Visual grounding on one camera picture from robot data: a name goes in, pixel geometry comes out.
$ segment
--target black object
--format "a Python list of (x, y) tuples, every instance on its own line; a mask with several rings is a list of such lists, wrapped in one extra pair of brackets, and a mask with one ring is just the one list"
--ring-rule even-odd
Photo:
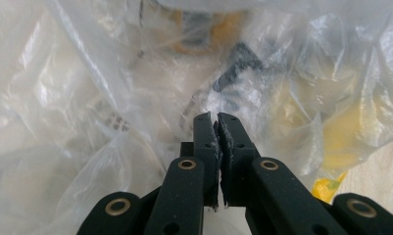
[(252, 234), (393, 234), (393, 215), (369, 198), (343, 194), (333, 206), (315, 199), (280, 161), (262, 158), (240, 120), (209, 113), (194, 119), (194, 142), (181, 144), (163, 185), (138, 199), (111, 194), (78, 235), (202, 234), (203, 206), (245, 207)]
[(221, 92), (226, 86), (235, 82), (240, 73), (248, 68), (254, 71), (263, 71), (263, 62), (257, 55), (243, 42), (237, 43), (230, 52), (231, 66), (227, 71), (215, 81), (213, 88)]

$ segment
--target crumpled plastic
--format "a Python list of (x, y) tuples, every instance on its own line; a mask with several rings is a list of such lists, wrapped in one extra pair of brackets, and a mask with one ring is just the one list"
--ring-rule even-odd
[[(193, 3), (0, 2), (0, 234), (75, 234), (102, 197), (144, 196), (206, 111), (239, 117), (309, 189), (393, 140), (393, 1)], [(193, 11), (222, 43), (177, 47)], [(263, 68), (219, 92), (234, 40)], [(205, 234), (245, 234), (242, 216), (207, 210)]]

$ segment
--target plastic wrap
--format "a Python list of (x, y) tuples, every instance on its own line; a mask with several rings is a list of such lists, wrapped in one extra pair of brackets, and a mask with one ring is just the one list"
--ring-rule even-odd
[[(261, 65), (218, 88), (238, 42)], [(338, 177), (393, 140), (393, 1), (1, 1), (0, 234), (75, 234), (103, 196), (145, 195), (206, 111), (309, 189)]]

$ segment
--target screw hole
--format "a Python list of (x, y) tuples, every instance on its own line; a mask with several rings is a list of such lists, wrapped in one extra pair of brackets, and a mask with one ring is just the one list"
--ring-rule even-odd
[(125, 198), (118, 198), (111, 201), (105, 207), (105, 212), (111, 216), (118, 216), (128, 211), (131, 202)]
[(369, 204), (357, 199), (349, 199), (346, 202), (350, 211), (367, 218), (376, 217), (376, 210)]
[(163, 229), (163, 232), (165, 233), (165, 235), (174, 235), (174, 234), (177, 234), (178, 231), (180, 231), (180, 227), (178, 226), (177, 223), (174, 223), (174, 222), (169, 223)]
[(321, 225), (313, 225), (312, 229), (315, 234), (328, 235), (327, 229)]
[(276, 170), (278, 169), (278, 164), (273, 161), (264, 160), (261, 162), (261, 167), (269, 170)]
[(182, 169), (192, 169), (196, 166), (196, 163), (192, 160), (183, 160), (180, 163), (178, 163), (178, 167)]

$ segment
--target clear plastic bag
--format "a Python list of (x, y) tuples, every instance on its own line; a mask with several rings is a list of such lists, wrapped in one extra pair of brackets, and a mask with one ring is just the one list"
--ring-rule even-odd
[[(0, 234), (74, 234), (103, 196), (145, 195), (206, 111), (309, 189), (393, 140), (393, 1), (208, 2), (0, 2)], [(238, 216), (207, 211), (206, 234)]]

